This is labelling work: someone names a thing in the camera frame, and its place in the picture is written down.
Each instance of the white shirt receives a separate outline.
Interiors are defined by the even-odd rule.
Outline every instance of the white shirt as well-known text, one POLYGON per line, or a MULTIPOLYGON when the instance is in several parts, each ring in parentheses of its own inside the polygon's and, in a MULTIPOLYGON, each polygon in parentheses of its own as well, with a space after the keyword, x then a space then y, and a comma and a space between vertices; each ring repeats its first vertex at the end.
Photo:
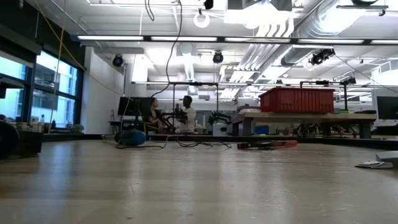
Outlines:
POLYGON ((180 132, 181 133, 192 133, 195 129, 195 117, 197 116, 197 112, 192 107, 184 108, 182 111, 187 113, 187 120, 184 123, 180 124, 180 132))

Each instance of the blue object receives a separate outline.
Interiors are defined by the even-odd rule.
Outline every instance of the blue object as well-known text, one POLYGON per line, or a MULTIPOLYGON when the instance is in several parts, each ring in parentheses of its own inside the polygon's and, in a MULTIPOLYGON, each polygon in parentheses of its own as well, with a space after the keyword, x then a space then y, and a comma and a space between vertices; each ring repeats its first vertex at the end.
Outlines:
POLYGON ((145 143, 146 135, 142 131, 128 130, 120 134, 120 141, 128 146, 138 146, 145 143))
POLYGON ((268 125, 256 126, 254 132, 256 134, 269 134, 269 127, 268 125))

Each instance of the robotic arm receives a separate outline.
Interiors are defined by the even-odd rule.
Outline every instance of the robotic arm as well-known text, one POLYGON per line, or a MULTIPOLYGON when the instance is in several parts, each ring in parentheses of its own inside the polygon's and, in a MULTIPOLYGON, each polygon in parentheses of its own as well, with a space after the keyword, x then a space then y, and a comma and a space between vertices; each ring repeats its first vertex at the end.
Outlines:
POLYGON ((231 124, 231 117, 222 113, 216 113, 213 111, 208 119, 208 122, 213 125, 217 121, 224 121, 225 124, 231 124))

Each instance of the woman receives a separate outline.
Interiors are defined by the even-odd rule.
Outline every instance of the woman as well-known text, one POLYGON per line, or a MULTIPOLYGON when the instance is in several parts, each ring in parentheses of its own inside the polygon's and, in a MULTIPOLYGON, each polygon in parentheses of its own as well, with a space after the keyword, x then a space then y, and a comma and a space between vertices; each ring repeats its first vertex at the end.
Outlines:
POLYGON ((156 98, 152 97, 150 99, 150 113, 148 116, 148 122, 150 123, 149 128, 153 127, 150 128, 150 131, 157 131, 159 127, 161 112, 157 109, 158 106, 159 102, 156 98))

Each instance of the person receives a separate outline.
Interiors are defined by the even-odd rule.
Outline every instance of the person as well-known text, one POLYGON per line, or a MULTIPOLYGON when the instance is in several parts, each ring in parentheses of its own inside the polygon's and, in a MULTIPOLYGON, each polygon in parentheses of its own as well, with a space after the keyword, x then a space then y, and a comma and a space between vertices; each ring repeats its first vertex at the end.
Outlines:
POLYGON ((180 124, 180 132, 181 133, 193 133, 195 129, 195 117, 197 112, 195 109, 191 107, 192 97, 191 96, 184 96, 182 100, 182 105, 185 107, 182 111, 187 113, 187 120, 181 122, 180 124))
POLYGON ((151 125, 157 127, 160 119, 160 111, 157 109, 159 106, 159 102, 157 101, 157 98, 152 97, 150 99, 150 115, 148 117, 148 120, 151 125))

